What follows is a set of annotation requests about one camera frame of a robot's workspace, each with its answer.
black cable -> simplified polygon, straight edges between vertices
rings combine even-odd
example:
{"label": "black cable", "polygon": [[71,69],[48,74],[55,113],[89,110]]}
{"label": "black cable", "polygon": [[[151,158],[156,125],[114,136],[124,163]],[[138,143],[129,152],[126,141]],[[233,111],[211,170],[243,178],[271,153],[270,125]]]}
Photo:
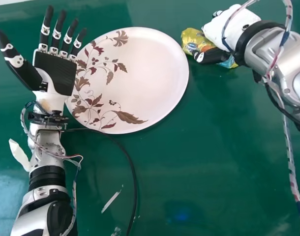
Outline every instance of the black cable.
{"label": "black cable", "polygon": [[272,101],[273,105],[282,113],[284,114],[287,118],[289,118],[290,120],[292,120],[294,123],[300,125],[300,120],[296,119],[293,115],[291,115],[290,113],[288,113],[285,109],[281,108],[278,104],[278,102],[275,100],[275,98],[273,97],[270,87],[268,85],[268,83],[265,83],[265,88],[268,94],[268,97],[270,98],[270,100]]}
{"label": "black cable", "polygon": [[136,208],[137,208],[138,184],[137,184],[137,176],[136,176],[134,163],[132,162],[132,160],[131,160],[128,152],[125,150],[125,148],[119,142],[117,142],[115,139],[113,139],[110,135],[108,135],[106,133],[103,133],[103,132],[100,132],[100,131],[94,130],[94,129],[88,129],[88,128],[72,128],[72,129],[66,129],[63,132],[73,132],[73,131],[77,131],[77,130],[87,130],[87,131],[92,131],[92,132],[96,132],[96,133],[99,133],[99,134],[103,134],[104,136],[106,136],[108,139],[110,139],[113,143],[115,143],[120,148],[120,150],[125,154],[125,156],[128,160],[128,163],[129,163],[129,166],[130,166],[130,169],[131,169],[132,178],[133,178],[133,183],[134,183],[134,205],[133,205],[133,208],[132,208],[132,213],[131,213],[131,216],[130,216],[129,225],[128,225],[128,228],[127,228],[127,231],[126,231],[126,236],[128,236],[130,231],[131,231],[132,225],[134,223],[134,218],[135,218],[135,215],[136,215]]}

green tabletop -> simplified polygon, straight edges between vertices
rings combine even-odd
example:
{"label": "green tabletop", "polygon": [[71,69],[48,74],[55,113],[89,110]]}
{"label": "green tabletop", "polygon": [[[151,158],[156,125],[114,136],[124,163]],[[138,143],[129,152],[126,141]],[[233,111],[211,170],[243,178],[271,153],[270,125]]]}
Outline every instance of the green tabletop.
{"label": "green tabletop", "polygon": [[[87,27],[85,44],[123,27],[161,30],[180,43],[187,27],[199,29],[212,13],[242,0],[35,0],[0,6],[0,29],[31,60],[48,4],[68,11]],[[300,33],[300,0],[293,0],[293,30]],[[280,0],[251,7],[262,19],[283,23]],[[250,69],[202,66],[188,58],[190,76],[179,105],[158,124],[113,136],[136,167],[139,206],[135,236],[294,236],[300,218],[289,188],[281,114]],[[0,53],[0,236],[10,234],[28,174],[12,157],[8,139],[30,153],[19,114],[34,95],[9,71]],[[80,127],[74,119],[70,127]],[[292,125],[300,187],[300,134]],[[81,236],[125,235],[133,204],[129,165],[116,145],[100,134],[68,133],[68,154],[85,160],[78,176]],[[67,165],[69,190],[75,167]],[[104,214],[113,194],[121,194]]]}

blue label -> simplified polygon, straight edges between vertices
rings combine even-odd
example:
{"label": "blue label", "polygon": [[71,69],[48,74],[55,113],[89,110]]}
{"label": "blue label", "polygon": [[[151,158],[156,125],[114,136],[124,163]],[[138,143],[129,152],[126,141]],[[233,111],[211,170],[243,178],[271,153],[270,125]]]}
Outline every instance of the blue label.
{"label": "blue label", "polygon": [[196,43],[188,43],[188,46],[191,47],[191,48],[197,48]]}

brown leaf pattern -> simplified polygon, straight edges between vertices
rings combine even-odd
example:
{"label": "brown leaf pattern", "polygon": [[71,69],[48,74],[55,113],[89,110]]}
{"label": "brown leaf pattern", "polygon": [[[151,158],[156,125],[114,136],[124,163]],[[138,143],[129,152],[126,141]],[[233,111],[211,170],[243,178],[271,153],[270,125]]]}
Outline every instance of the brown leaf pattern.
{"label": "brown leaf pattern", "polygon": [[107,74],[107,80],[106,80],[106,84],[108,85],[110,83],[110,81],[113,79],[114,77],[114,73],[112,71],[110,71],[108,74]]}
{"label": "brown leaf pattern", "polygon": [[116,122],[114,124],[107,124],[105,126],[103,126],[101,129],[109,129],[109,128],[112,128],[116,125]]}
{"label": "brown leaf pattern", "polygon": [[75,88],[76,88],[77,91],[80,91],[80,89],[84,85],[89,85],[90,86],[89,79],[85,79],[83,76],[80,77],[80,79],[78,79],[78,78],[75,79]]}
{"label": "brown leaf pattern", "polygon": [[95,67],[90,67],[89,69],[91,70],[91,75],[93,75],[96,72],[96,68]]}
{"label": "brown leaf pattern", "polygon": [[89,52],[87,51],[86,48],[85,48],[85,54],[87,55],[87,57],[89,57]]}
{"label": "brown leaf pattern", "polygon": [[76,60],[76,62],[81,68],[83,69],[87,68],[87,63],[85,63],[83,60]]}
{"label": "brown leaf pattern", "polygon": [[[129,38],[124,30],[117,31],[116,33],[117,33],[116,37],[114,38],[106,37],[105,40],[112,40],[116,42],[113,45],[114,47],[121,47],[128,42]],[[122,62],[119,62],[119,59],[109,59],[109,57],[104,57],[105,60],[103,61],[103,58],[99,56],[102,53],[104,53],[104,48],[99,47],[98,43],[95,40],[90,42],[90,46],[85,48],[84,53],[88,58],[86,62],[80,59],[76,60],[78,64],[78,68],[76,72],[77,77],[75,79],[75,89],[78,92],[85,85],[90,86],[88,76],[93,75],[95,72],[97,72],[98,69],[103,69],[106,72],[107,85],[113,80],[115,72],[123,71],[125,73],[128,73],[126,66]],[[79,95],[74,94],[73,96],[74,98],[71,99],[71,102],[74,103],[75,108],[72,110],[72,115],[75,118],[79,118],[81,114],[87,112],[90,113],[90,115],[88,114],[88,117],[91,117],[92,116],[91,111],[95,111],[94,113],[95,117],[89,118],[89,120],[86,121],[86,124],[100,125],[99,129],[109,129],[116,125],[116,122],[110,124],[110,122],[113,119],[107,120],[107,118],[104,117],[104,114],[107,112],[114,112],[116,114],[116,117],[118,117],[121,121],[125,121],[129,124],[142,124],[147,121],[147,120],[141,120],[138,117],[128,112],[121,111],[121,105],[118,102],[112,102],[111,105],[114,106],[112,110],[109,111],[106,110],[102,112],[101,110],[103,110],[104,104],[99,103],[101,101],[102,94],[100,94],[98,97],[89,95],[89,97],[85,97],[85,98],[82,98],[80,94]]]}
{"label": "brown leaf pattern", "polygon": [[116,33],[118,34],[118,37],[113,38],[116,41],[116,44],[114,44],[115,47],[120,47],[128,42],[128,36],[124,30],[116,31]]}
{"label": "brown leaf pattern", "polygon": [[96,105],[102,98],[102,94],[100,96],[98,96],[95,100],[93,100],[92,105]]}
{"label": "brown leaf pattern", "polygon": [[81,68],[77,69],[76,74],[78,75],[81,71],[85,71],[85,69],[81,69]]}
{"label": "brown leaf pattern", "polygon": [[118,63],[118,66],[119,66],[120,70],[122,70],[122,71],[124,71],[124,72],[127,73],[126,66],[123,63]]}
{"label": "brown leaf pattern", "polygon": [[83,112],[85,112],[87,109],[88,109],[87,107],[76,105],[76,107],[72,110],[72,115],[73,115],[75,118],[78,118],[79,116],[76,116],[76,114],[83,113]]}
{"label": "brown leaf pattern", "polygon": [[126,121],[128,124],[142,124],[145,123],[147,120],[140,120],[138,117],[134,117],[134,115],[128,112],[122,111],[112,111],[119,116],[122,121]]}

robot finger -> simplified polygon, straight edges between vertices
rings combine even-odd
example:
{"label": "robot finger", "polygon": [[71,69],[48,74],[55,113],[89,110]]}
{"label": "robot finger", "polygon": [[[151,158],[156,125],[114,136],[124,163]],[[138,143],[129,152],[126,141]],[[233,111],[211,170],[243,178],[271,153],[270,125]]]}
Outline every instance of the robot finger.
{"label": "robot finger", "polygon": [[53,31],[53,37],[52,37],[52,44],[50,47],[50,54],[52,55],[57,55],[58,54],[58,47],[60,45],[60,38],[61,38],[61,29],[63,22],[65,21],[66,18],[66,11],[62,10],[60,12],[60,16],[57,19],[54,31]]}
{"label": "robot finger", "polygon": [[76,29],[78,23],[79,23],[78,19],[77,18],[74,19],[73,22],[71,23],[70,27],[68,28],[65,37],[63,38],[62,47],[60,50],[60,57],[62,57],[62,58],[67,58],[68,51],[69,51],[69,45],[71,44],[72,36],[73,36],[73,33],[75,32],[75,29]]}
{"label": "robot finger", "polygon": [[19,54],[2,31],[0,31],[0,50],[10,70],[29,90],[47,90],[47,84],[42,83],[42,77],[36,69]]}
{"label": "robot finger", "polygon": [[193,51],[192,54],[200,64],[217,64],[230,58],[230,53],[218,48],[212,48],[205,52]]}
{"label": "robot finger", "polygon": [[77,54],[79,53],[81,45],[82,45],[82,41],[83,41],[84,37],[86,36],[86,34],[87,34],[87,28],[83,28],[81,30],[81,32],[78,34],[75,41],[73,42],[73,47],[72,47],[71,53],[68,56],[68,59],[70,59],[71,61],[74,61]]}
{"label": "robot finger", "polygon": [[50,24],[51,19],[53,17],[54,9],[52,6],[48,6],[46,9],[46,13],[44,16],[41,33],[40,33],[40,40],[38,44],[38,49],[41,52],[47,52],[48,49],[48,36],[50,34]]}

